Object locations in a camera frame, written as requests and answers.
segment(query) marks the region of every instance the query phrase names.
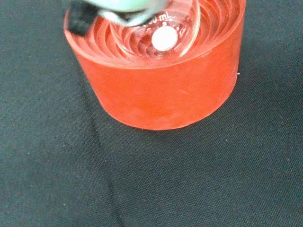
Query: red silicone holder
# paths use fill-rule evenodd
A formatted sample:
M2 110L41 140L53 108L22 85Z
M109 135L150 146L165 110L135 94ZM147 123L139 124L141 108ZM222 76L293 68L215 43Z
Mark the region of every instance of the red silicone holder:
M195 43L182 58L161 65L142 66L126 58L109 22L100 17L86 37L64 31L109 115L129 126L169 130L209 116L230 96L237 79L246 0L199 2Z

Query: clear glass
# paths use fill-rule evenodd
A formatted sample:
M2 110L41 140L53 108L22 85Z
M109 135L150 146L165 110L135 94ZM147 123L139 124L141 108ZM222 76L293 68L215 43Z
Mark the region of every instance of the clear glass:
M126 57L181 57L194 43L200 27L198 0L168 0L166 8L142 26L111 23L114 40Z

